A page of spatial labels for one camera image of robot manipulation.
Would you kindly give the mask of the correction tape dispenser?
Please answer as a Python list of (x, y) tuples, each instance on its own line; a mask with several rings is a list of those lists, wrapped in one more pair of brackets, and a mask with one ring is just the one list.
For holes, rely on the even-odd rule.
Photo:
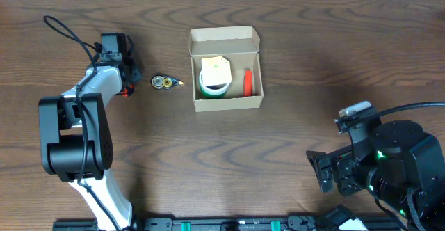
[(150, 83), (152, 87), (157, 90), (170, 90), (175, 86), (184, 85), (183, 81), (161, 73), (155, 74), (151, 78)]

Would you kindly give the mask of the yellow sticky note pad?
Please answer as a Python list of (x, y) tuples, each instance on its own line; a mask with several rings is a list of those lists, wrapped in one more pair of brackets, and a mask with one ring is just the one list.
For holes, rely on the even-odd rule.
[(232, 82), (231, 63), (225, 57), (203, 58), (201, 65), (204, 86), (219, 86)]

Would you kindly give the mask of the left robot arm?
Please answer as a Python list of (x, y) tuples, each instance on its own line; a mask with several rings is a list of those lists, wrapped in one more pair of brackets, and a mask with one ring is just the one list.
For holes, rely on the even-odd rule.
[(113, 142), (105, 111), (114, 96), (131, 96), (142, 75), (131, 57), (129, 36), (103, 33), (101, 39), (84, 78), (39, 101), (42, 165), (81, 194), (98, 230), (142, 230), (111, 171)]

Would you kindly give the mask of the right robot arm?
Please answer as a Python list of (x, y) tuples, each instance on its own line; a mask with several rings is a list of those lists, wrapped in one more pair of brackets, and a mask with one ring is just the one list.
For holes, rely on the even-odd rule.
[(323, 193), (337, 189), (347, 197), (363, 189), (404, 230), (444, 229), (444, 155), (439, 141), (411, 120), (383, 123), (399, 111), (443, 106), (420, 102), (377, 111), (368, 101), (340, 110), (334, 122), (351, 144), (331, 153), (308, 151)]

